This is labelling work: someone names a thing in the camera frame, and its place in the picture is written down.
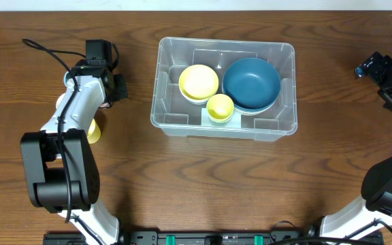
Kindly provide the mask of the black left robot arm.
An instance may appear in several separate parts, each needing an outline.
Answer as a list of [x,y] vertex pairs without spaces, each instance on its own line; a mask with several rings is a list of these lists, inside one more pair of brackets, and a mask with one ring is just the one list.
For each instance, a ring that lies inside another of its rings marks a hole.
[[20,149],[31,203],[65,218],[76,233],[47,233],[44,244],[129,244],[99,198],[100,177],[88,130],[97,110],[127,97],[123,76],[115,74],[115,44],[88,39],[86,52],[64,76],[65,94],[50,120],[25,133]]

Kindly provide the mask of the yellow small bowl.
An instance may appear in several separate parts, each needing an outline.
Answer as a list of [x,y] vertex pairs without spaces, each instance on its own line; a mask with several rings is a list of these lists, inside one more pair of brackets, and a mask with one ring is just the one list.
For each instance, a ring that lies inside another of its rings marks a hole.
[[191,65],[180,74],[178,86],[185,97],[201,101],[216,94],[219,78],[206,65]]

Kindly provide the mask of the pink plastic cup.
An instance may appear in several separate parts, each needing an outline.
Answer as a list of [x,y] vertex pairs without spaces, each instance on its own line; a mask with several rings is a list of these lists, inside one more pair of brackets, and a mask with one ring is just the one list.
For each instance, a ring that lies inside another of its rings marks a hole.
[[112,107],[112,102],[107,102],[107,103],[102,103],[100,106],[99,106],[99,109],[106,109],[106,108],[110,108],[110,107]]

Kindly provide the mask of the green plastic cup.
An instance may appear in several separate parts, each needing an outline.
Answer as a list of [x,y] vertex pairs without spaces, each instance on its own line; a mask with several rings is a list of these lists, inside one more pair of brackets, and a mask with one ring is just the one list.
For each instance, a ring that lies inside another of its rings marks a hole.
[[224,119],[217,119],[209,116],[210,119],[210,124],[215,126],[215,127],[225,127],[229,121],[231,120],[232,116]]

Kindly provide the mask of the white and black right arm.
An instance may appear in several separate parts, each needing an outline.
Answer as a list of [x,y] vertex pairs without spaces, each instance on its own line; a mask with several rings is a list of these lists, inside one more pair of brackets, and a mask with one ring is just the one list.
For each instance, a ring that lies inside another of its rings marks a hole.
[[[379,87],[384,108],[392,112],[392,58],[375,52],[360,64],[357,77],[369,77]],[[380,228],[392,228],[392,157],[371,167],[361,194],[335,214],[322,217],[307,236],[323,244],[363,242]]]

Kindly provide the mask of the white small bowl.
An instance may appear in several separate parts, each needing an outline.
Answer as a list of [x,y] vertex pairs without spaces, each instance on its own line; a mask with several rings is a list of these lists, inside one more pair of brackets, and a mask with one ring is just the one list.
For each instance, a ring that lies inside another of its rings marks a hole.
[[185,92],[184,92],[181,88],[179,89],[179,91],[180,91],[181,95],[182,95],[187,101],[189,101],[190,103],[195,104],[195,105],[203,105],[203,104],[207,103],[208,100],[209,100],[209,97],[208,97],[208,98],[205,98],[205,99],[192,99],[192,98],[190,98],[188,95],[186,95]]

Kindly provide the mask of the beige bowl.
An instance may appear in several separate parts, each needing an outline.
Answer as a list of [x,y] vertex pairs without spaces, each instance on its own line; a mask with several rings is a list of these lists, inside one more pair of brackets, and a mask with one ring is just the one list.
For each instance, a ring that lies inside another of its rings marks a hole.
[[275,104],[275,102],[279,98],[279,96],[280,96],[280,93],[277,94],[275,99],[268,106],[265,106],[264,108],[260,108],[260,109],[255,109],[255,110],[251,110],[251,109],[246,109],[246,108],[240,107],[235,101],[233,101],[234,110],[237,113],[239,113],[241,115],[245,115],[245,116],[258,115],[258,114],[268,110],[269,108],[271,108]]

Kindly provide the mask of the yellow plastic cup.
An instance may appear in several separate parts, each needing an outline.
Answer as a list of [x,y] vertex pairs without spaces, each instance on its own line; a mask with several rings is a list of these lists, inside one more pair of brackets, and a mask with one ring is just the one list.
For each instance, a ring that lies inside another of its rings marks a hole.
[[101,130],[97,125],[95,119],[92,120],[87,133],[87,140],[89,144],[94,144],[99,141],[101,137]]
[[217,123],[228,121],[234,111],[232,99],[225,94],[216,94],[208,99],[206,109],[211,120]]

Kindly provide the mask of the dark blue bowl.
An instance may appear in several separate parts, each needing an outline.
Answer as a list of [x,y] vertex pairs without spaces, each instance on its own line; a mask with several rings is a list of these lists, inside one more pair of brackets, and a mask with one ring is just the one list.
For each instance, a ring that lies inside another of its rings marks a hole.
[[227,88],[222,92],[228,95],[235,106],[244,112],[259,112],[270,108],[280,96],[281,90],[276,88]]
[[223,76],[222,87],[276,88],[281,79],[275,67],[258,58],[243,58],[232,63]]

